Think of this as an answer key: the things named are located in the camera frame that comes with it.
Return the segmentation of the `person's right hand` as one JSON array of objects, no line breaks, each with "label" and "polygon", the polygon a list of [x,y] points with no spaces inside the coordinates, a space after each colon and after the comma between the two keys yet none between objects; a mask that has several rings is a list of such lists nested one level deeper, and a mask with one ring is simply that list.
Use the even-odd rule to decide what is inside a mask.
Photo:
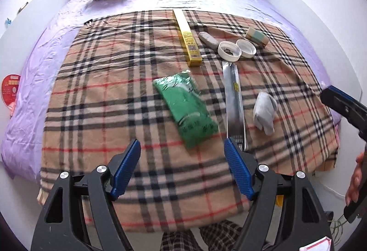
[{"label": "person's right hand", "polygon": [[351,201],[356,203],[359,198],[359,186],[362,180],[362,164],[363,164],[364,153],[360,153],[356,157],[356,167],[351,176],[350,185],[345,195],[345,202],[348,206]]}]

